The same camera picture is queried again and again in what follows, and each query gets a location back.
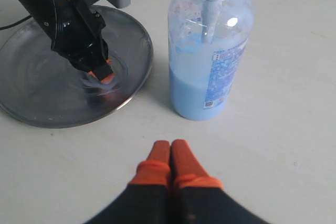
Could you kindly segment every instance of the white table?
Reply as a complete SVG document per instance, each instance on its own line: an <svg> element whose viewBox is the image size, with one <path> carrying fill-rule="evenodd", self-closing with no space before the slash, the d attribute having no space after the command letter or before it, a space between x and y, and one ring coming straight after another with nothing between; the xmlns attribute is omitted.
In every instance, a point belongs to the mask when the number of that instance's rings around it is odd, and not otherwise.
<svg viewBox="0 0 336 224"><path fill-rule="evenodd" d="M170 0L125 10L147 28L155 60L120 111L65 130L0 113L0 223L83 223L124 189L155 140L185 138L232 197L271 223L335 224L336 0L253 1L251 40L213 120L188 121L170 106ZM0 26L25 15L17 0L0 0Z"/></svg>

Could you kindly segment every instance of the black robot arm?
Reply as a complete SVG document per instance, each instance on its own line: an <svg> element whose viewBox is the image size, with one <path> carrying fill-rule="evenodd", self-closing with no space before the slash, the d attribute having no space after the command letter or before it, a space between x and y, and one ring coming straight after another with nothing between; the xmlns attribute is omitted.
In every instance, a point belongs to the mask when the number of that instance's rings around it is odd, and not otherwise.
<svg viewBox="0 0 336 224"><path fill-rule="evenodd" d="M106 26L90 6L98 0L19 0L51 39L51 49L78 70L91 72L99 81L113 75L108 46L101 36ZM107 0L124 8L130 0Z"/></svg>

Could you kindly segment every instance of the clear plastic bottle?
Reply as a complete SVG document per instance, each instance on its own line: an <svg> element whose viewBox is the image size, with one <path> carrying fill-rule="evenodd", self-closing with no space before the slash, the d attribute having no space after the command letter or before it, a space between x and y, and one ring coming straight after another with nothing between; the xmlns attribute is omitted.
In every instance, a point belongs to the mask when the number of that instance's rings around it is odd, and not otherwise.
<svg viewBox="0 0 336 224"><path fill-rule="evenodd" d="M227 101L254 23L251 0L172 0L170 88L181 116L207 120Z"/></svg>

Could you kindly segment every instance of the blue liquid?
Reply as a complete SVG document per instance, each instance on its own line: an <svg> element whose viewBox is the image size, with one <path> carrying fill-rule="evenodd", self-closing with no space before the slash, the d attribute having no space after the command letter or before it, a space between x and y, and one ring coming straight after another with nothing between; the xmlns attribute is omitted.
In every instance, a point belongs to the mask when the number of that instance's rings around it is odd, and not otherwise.
<svg viewBox="0 0 336 224"><path fill-rule="evenodd" d="M204 108L207 87L197 88L179 79L170 69L170 94L175 111L190 120L208 120L219 115L227 102L224 101L210 109Z"/></svg>

